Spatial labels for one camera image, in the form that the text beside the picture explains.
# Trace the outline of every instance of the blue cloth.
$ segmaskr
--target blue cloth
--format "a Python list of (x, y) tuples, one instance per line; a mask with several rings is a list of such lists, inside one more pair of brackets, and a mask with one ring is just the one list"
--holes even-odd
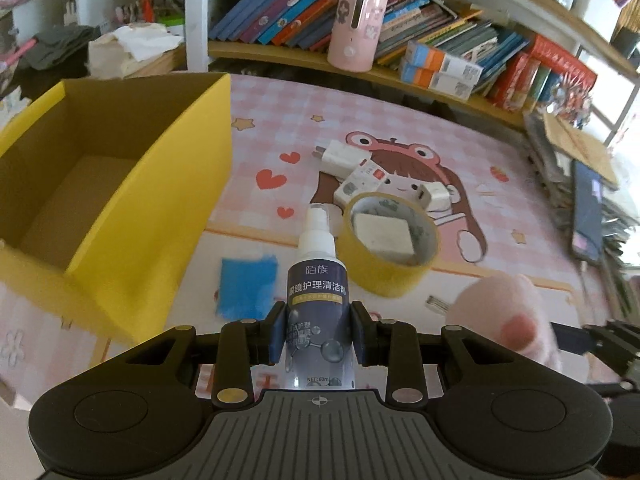
[(253, 261), (223, 258), (218, 314), (229, 321), (264, 319), (273, 306), (277, 273), (275, 256)]

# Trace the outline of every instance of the pink checkered mat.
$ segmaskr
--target pink checkered mat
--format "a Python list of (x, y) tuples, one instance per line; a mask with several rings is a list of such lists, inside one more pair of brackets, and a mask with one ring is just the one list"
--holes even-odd
[[(512, 146), (399, 105), (253, 76), (232, 77), (232, 120), (232, 176), (213, 221), (299, 234), (310, 202), (333, 202), (337, 181), (319, 173), (312, 152), (337, 139), (370, 150), (391, 174), (381, 192), (411, 200), (422, 181), (447, 186), (452, 208), (434, 215), (442, 259), (581, 291), (546, 199)], [(601, 288), (587, 282), (601, 307)]]

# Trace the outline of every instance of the pink canister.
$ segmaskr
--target pink canister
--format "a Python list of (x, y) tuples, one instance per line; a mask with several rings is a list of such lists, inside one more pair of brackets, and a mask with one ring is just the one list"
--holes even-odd
[(327, 60), (349, 72), (373, 66), (387, 0), (340, 0)]

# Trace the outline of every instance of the eyeglass cleaner bottle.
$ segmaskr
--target eyeglass cleaner bottle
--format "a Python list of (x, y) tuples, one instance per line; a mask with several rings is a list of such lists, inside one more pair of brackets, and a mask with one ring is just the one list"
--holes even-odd
[(312, 204), (287, 280), (288, 389), (354, 387), (349, 287), (324, 206)]

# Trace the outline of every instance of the bottle label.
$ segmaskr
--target bottle label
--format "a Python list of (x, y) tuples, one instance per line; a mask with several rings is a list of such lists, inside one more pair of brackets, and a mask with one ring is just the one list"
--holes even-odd
[(331, 260), (289, 269), (286, 373), (288, 388), (353, 388), (347, 272)]

